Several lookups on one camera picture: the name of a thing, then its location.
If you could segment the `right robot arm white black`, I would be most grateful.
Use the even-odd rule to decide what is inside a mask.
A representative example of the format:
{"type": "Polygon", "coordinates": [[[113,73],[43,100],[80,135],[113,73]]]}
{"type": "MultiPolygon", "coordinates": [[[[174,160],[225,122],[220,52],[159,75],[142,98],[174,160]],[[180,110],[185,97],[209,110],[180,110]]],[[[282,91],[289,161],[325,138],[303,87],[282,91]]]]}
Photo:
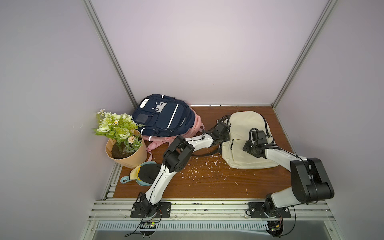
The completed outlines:
{"type": "Polygon", "coordinates": [[[291,187],[267,195],[263,204],[265,210],[280,210],[301,204],[316,203],[335,196],[335,190],[322,161],[318,158],[304,158],[286,151],[262,130],[252,128],[243,151],[254,157],[271,160],[291,174],[291,187]]]}

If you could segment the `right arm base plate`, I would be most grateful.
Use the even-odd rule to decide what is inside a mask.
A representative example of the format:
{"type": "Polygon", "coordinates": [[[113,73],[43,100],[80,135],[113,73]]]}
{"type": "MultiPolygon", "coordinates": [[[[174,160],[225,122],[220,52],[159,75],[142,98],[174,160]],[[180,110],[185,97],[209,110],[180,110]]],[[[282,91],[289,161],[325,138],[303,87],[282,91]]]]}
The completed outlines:
{"type": "Polygon", "coordinates": [[[285,208],[276,208],[269,203],[249,202],[246,209],[246,215],[253,219],[269,218],[269,219],[289,219],[291,218],[290,210],[285,208]]]}

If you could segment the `navy blue backpack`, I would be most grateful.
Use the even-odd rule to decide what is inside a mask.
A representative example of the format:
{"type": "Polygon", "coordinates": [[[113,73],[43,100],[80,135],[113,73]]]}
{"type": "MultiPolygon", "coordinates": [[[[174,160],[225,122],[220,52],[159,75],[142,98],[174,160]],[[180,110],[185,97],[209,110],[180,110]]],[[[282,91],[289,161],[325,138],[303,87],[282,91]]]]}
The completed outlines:
{"type": "Polygon", "coordinates": [[[132,115],[141,135],[160,138],[185,134],[195,117],[184,101],[160,94],[144,98],[132,115]]]}

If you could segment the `cream canvas backpack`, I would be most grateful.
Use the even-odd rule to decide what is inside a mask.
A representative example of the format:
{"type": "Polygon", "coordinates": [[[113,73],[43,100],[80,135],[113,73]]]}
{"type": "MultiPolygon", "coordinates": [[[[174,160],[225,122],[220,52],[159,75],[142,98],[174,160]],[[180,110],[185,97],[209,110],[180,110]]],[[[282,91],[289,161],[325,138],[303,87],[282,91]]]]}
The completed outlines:
{"type": "Polygon", "coordinates": [[[278,166],[277,163],[263,158],[254,157],[243,150],[249,140],[252,128],[262,130],[266,135],[271,134],[265,118],[256,112],[237,112],[230,116],[230,140],[222,145],[222,158],[234,169],[267,169],[278,166]]]}

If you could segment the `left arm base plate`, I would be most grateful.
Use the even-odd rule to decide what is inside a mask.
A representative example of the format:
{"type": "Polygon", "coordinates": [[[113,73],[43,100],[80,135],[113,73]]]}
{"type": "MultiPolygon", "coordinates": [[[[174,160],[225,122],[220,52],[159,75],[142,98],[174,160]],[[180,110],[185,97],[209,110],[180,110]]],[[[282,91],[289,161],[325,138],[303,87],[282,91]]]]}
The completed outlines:
{"type": "Polygon", "coordinates": [[[130,218],[141,219],[141,218],[170,218],[172,209],[171,202],[159,202],[155,205],[134,203],[130,218]]]}

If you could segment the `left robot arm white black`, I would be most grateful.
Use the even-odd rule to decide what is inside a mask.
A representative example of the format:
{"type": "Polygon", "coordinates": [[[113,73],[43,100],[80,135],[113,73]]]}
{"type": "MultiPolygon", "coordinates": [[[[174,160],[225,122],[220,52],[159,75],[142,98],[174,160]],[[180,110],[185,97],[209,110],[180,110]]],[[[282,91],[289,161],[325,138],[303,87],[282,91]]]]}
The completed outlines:
{"type": "Polygon", "coordinates": [[[225,120],[217,122],[213,128],[196,137],[177,136],[164,152],[162,163],[140,167],[140,181],[151,185],[146,193],[139,196],[141,207],[146,214],[156,210],[173,176],[185,168],[193,153],[228,141],[230,127],[230,122],[225,120]]]}

